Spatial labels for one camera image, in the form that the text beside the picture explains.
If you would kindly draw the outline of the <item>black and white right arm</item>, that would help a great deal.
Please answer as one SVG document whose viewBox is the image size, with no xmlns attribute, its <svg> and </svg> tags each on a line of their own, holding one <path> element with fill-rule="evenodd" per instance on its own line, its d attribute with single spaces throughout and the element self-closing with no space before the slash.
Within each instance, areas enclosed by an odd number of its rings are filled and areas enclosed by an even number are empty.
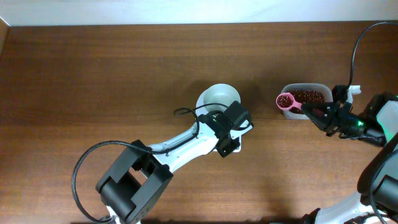
<svg viewBox="0 0 398 224">
<path fill-rule="evenodd" d="M 306 103 L 302 111 L 328 137 L 365 142 L 379 149 L 361 173 L 357 191 L 334 206 L 318 208 L 307 223 L 397 221 L 397 95 L 375 95 L 359 115 L 351 103 Z"/>
</svg>

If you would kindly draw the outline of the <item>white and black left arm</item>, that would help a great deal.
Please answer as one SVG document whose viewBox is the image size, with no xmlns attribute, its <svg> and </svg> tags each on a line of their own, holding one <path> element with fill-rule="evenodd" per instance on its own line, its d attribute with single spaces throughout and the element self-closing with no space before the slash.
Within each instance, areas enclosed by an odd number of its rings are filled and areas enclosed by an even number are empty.
<svg viewBox="0 0 398 224">
<path fill-rule="evenodd" d="M 252 129 L 247 112 L 212 111 L 195 117 L 193 126 L 166 142 L 146 146 L 136 140 L 96 184 L 110 223 L 139 223 L 156 204 L 174 172 L 193 159 L 217 151 L 226 157 L 239 149 Z"/>
</svg>

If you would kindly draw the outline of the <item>pink measuring scoop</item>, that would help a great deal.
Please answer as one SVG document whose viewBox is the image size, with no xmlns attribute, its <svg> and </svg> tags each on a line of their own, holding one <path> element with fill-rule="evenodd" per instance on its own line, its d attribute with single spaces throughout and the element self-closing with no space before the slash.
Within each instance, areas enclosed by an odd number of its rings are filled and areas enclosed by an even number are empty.
<svg viewBox="0 0 398 224">
<path fill-rule="evenodd" d="M 281 93 L 276 98 L 276 105 L 282 111 L 288 111 L 292 108 L 301 109 L 302 104 L 295 100 L 294 96 L 291 93 Z"/>
</svg>

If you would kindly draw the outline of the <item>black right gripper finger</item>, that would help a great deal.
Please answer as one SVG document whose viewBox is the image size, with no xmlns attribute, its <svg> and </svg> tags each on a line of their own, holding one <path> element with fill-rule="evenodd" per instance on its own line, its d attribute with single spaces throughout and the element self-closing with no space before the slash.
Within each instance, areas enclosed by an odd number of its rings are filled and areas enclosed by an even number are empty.
<svg viewBox="0 0 398 224">
<path fill-rule="evenodd" d="M 322 111 L 323 113 L 329 113 L 333 110 L 340 108 L 339 103 L 326 102 L 326 103 L 304 103 L 301 106 L 303 113 L 313 113 L 314 111 Z"/>
<path fill-rule="evenodd" d="M 331 116 L 322 110 L 310 110 L 306 112 L 307 117 L 318 127 L 319 130 L 328 132 L 331 127 Z"/>
</svg>

